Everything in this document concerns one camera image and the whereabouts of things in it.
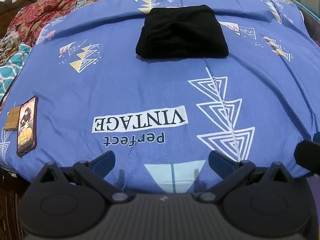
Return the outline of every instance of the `pink spot print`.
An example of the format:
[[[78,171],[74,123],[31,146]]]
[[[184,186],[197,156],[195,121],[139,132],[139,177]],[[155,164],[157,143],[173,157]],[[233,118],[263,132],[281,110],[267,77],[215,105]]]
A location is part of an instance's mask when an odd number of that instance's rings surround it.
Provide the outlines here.
[[[55,30],[52,32],[49,32],[48,35],[46,36],[46,39],[51,40],[54,37],[55,32],[56,32]]]

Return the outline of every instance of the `wooden block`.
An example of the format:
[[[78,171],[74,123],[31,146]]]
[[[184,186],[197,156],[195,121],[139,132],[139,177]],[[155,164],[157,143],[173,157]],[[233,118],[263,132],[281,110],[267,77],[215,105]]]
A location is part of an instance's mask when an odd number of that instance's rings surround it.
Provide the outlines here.
[[[4,124],[5,131],[17,131],[19,123],[20,106],[16,106],[10,109],[7,120]]]

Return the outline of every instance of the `blue bed sheet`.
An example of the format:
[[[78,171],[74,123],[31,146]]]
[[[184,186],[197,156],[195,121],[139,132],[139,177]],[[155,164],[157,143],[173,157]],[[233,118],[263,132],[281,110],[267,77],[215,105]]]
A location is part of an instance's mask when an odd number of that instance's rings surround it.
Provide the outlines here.
[[[206,4],[222,26],[225,59],[145,60],[135,54],[154,7]],[[37,146],[16,155],[2,131],[1,164],[31,181],[44,163],[71,166],[107,150],[105,179],[124,191],[199,192],[221,178],[215,149],[294,177],[297,143],[319,131],[320,48],[294,4],[278,0],[103,0],[47,24],[0,116],[39,97]]]

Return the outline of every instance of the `phone screen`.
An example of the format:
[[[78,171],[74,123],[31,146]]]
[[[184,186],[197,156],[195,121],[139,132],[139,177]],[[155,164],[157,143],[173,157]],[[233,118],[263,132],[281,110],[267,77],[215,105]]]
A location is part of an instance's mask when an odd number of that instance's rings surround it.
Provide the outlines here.
[[[23,156],[36,147],[36,104],[37,96],[20,107],[17,155]]]

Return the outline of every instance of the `screw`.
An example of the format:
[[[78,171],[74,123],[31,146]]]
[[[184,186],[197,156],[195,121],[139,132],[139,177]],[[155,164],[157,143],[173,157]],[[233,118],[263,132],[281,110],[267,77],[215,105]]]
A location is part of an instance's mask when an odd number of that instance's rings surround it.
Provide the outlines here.
[[[203,201],[214,201],[216,199],[216,195],[212,192],[204,192],[200,195],[200,198]]]
[[[123,192],[114,193],[112,199],[117,202],[125,201],[128,198],[128,195]]]

